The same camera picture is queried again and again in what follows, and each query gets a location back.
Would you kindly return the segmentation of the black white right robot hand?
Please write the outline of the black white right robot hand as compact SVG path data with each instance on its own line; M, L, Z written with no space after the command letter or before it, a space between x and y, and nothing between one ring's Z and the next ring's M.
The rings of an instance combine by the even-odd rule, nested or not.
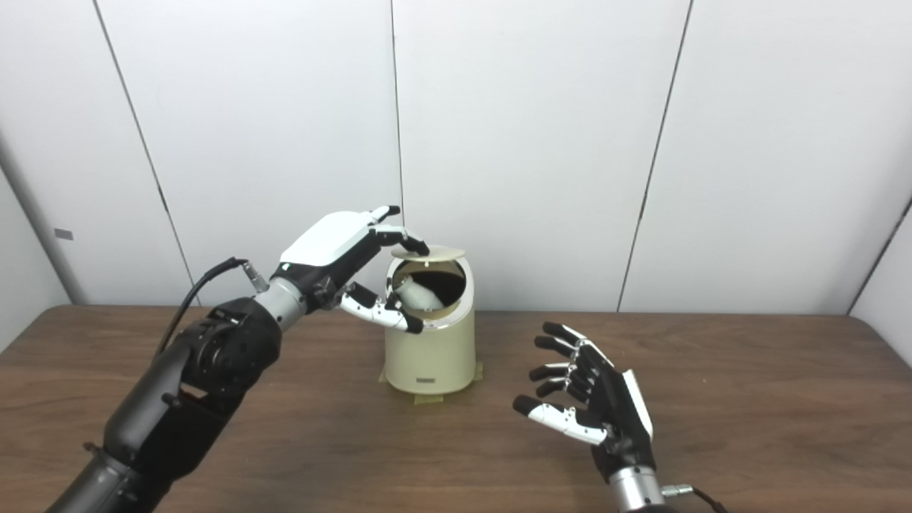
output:
M516 396L514 411L589 445L605 481L626 468L656 470L653 423L634 370L619 371L590 338L564 324L544 322L534 345L566 360L529 371L537 389L533 397Z

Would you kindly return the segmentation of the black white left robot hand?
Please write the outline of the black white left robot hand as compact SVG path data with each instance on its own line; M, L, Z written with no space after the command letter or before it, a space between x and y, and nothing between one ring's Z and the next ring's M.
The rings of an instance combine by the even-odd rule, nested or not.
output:
M270 278L271 284L290 291L299 305L299 312L284 322L294 323L315 311L342 309L385 328L411 334L423 331L423 321L405 311L396 293L379 296L354 280L385 247L401 246L422 257L430 253L422 237L402 225L384 222L397 214L396 205L331 213L286 248Z

